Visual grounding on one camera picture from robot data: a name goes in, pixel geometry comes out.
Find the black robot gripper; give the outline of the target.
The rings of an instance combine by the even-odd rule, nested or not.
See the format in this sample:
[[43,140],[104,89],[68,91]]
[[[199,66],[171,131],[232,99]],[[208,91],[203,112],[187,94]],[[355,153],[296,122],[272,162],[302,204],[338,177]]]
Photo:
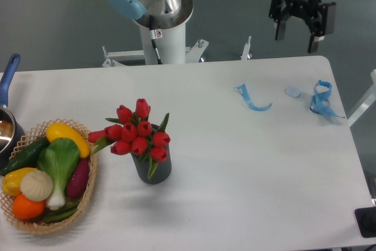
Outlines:
[[293,16],[302,19],[310,30],[308,53],[314,53],[325,34],[334,32],[335,2],[322,0],[271,0],[268,16],[274,21],[276,28],[275,40],[285,37],[286,20]]

